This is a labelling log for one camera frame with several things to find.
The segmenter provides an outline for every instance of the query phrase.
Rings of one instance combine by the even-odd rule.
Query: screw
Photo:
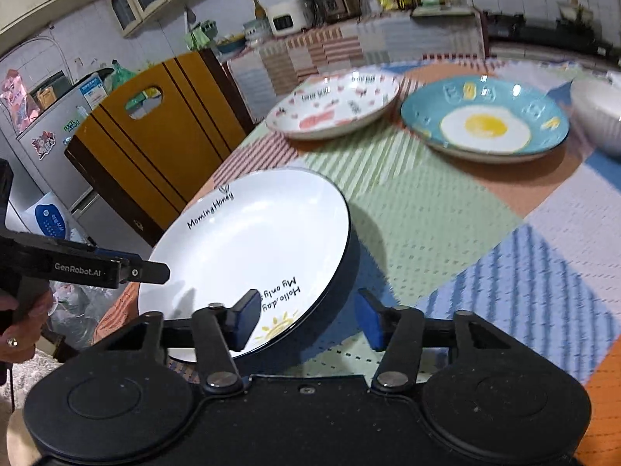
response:
[[[231,372],[215,372],[207,376],[207,383],[212,387],[231,387],[239,380],[235,373]]]
[[[384,372],[378,375],[380,385],[389,388],[402,387],[409,382],[409,378],[405,373],[401,372]]]

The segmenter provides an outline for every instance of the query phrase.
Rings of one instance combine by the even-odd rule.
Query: pink patterned plate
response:
[[[400,76],[374,68],[313,76],[272,108],[265,122],[296,139],[346,135],[380,118],[400,85]]]

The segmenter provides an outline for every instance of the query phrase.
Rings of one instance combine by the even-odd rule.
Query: tiled wall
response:
[[[264,7],[284,0],[260,0]],[[559,0],[468,0],[481,9],[522,13],[528,17],[558,18]],[[581,0],[595,12],[601,22],[606,40],[621,45],[621,16],[619,0]],[[222,35],[241,30],[244,22],[253,19],[252,0],[188,0],[187,3],[199,20],[213,19]],[[42,35],[53,38],[62,49],[74,79],[78,77],[75,61],[79,58],[87,70],[102,64],[110,65],[113,59],[130,70],[142,70],[148,63],[157,63],[186,51],[183,41],[184,24],[180,7],[149,29],[139,32],[132,39],[121,38],[110,10],[100,0],[54,23]],[[22,47],[0,63],[0,77],[8,68],[21,71],[28,87],[61,68],[58,49],[50,42],[38,41]]]

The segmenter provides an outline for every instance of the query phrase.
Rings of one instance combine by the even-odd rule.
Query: blue plate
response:
[[[567,117],[552,98],[485,75],[425,85],[408,96],[401,116],[432,147],[469,154],[540,155],[569,133]]]

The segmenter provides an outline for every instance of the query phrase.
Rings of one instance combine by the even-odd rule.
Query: table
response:
[[[496,60],[386,68],[404,74],[401,100],[423,83],[475,72],[530,83],[569,113],[569,82],[588,75],[572,64]],[[415,138],[398,108],[324,143],[289,142],[261,124],[197,197],[256,169],[303,166],[329,177],[345,194],[361,241],[354,289],[366,286],[385,304],[416,306],[430,317],[472,310],[532,347],[589,392],[593,416],[580,460],[621,464],[621,163],[595,151],[575,123],[567,142],[542,160],[459,162]],[[252,369],[370,379],[381,354],[356,328],[352,295],[319,340],[299,348],[295,365],[279,366],[270,354]],[[96,336],[134,317],[136,299],[130,285]],[[424,362],[422,375],[442,362]],[[172,368],[193,376],[191,367]]]

